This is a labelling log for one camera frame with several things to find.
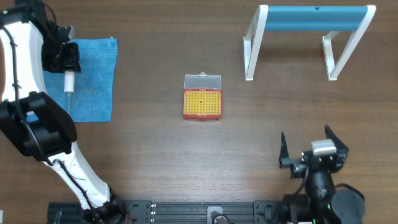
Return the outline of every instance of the wooden table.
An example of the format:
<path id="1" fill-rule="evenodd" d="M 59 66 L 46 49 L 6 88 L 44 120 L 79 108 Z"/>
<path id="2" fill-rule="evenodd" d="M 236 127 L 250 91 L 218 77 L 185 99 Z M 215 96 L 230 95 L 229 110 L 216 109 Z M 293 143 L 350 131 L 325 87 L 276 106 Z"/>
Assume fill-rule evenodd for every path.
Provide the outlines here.
<path id="1" fill-rule="evenodd" d="M 253 82 L 244 81 L 242 36 L 259 3 L 330 1 L 46 1 L 76 37 L 118 39 L 110 123 L 80 123 L 78 142 L 96 173 L 123 199 L 157 202 L 280 200 L 301 180 L 279 170 L 280 132 L 290 156 L 324 139 L 351 149 L 334 174 L 366 196 L 364 223 L 394 223 L 398 203 L 398 1 L 377 11 L 336 82 L 328 82 L 319 32 L 266 33 Z M 1 1 L 0 9 L 12 6 Z M 348 34 L 333 42 L 342 52 Z M 219 122 L 181 113 L 185 74 L 220 74 Z M 49 202 L 76 202 L 54 171 L 23 157 L 0 134 L 0 209 L 6 223 L 43 223 Z"/>

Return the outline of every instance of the clear plastic lid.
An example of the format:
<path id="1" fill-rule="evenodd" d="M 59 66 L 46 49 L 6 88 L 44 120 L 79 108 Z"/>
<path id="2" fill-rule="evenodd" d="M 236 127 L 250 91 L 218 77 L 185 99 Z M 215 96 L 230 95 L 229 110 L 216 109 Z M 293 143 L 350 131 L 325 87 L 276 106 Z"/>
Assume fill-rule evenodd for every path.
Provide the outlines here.
<path id="1" fill-rule="evenodd" d="M 184 89 L 221 89 L 221 75 L 207 75 L 201 72 L 199 75 L 185 75 Z"/>

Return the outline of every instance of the white bracket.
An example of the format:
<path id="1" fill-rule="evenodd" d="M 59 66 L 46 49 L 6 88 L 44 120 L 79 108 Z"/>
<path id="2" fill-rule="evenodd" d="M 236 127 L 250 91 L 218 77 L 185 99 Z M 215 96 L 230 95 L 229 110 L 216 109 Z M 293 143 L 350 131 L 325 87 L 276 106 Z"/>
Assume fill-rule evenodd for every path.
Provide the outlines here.
<path id="1" fill-rule="evenodd" d="M 246 81 L 252 81 L 259 56 L 262 35 L 266 28 L 268 6 L 260 5 L 243 37 L 244 71 Z"/>
<path id="2" fill-rule="evenodd" d="M 328 72 L 328 79 L 329 81 L 337 80 L 338 75 L 340 74 L 341 70 L 343 69 L 344 65 L 346 64 L 349 56 L 353 53 L 356 45 L 361 40 L 362 35 L 365 33 L 368 25 L 372 21 L 373 15 L 376 12 L 375 6 L 367 6 L 368 11 L 364 16 L 363 20 L 361 21 L 358 29 L 351 33 L 351 36 L 348 39 L 348 43 L 344 48 L 343 53 L 340 56 L 340 59 L 337 61 L 335 65 L 335 59 L 333 58 L 333 51 L 331 49 L 331 40 L 335 36 L 337 36 L 340 32 L 338 31 L 331 31 L 326 36 L 322 37 L 323 43 L 323 52 L 325 53 L 325 62 L 326 62 L 326 69 Z"/>

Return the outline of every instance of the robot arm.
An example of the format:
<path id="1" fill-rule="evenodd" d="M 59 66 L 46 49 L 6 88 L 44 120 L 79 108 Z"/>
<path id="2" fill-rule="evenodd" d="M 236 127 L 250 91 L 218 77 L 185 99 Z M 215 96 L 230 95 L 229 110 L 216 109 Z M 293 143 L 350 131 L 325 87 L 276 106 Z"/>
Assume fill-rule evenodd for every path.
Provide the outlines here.
<path id="1" fill-rule="evenodd" d="M 46 94 L 43 70 L 79 72 L 80 65 L 78 45 L 68 43 L 73 27 L 48 21 L 45 6 L 39 0 L 16 0 L 16 7 L 0 14 L 6 69 L 0 129 L 23 155 L 44 161 L 57 172 L 96 222 L 118 214 L 124 217 L 123 203 L 80 152 L 73 120 Z M 38 120 L 28 122 L 26 114 L 32 113 Z"/>

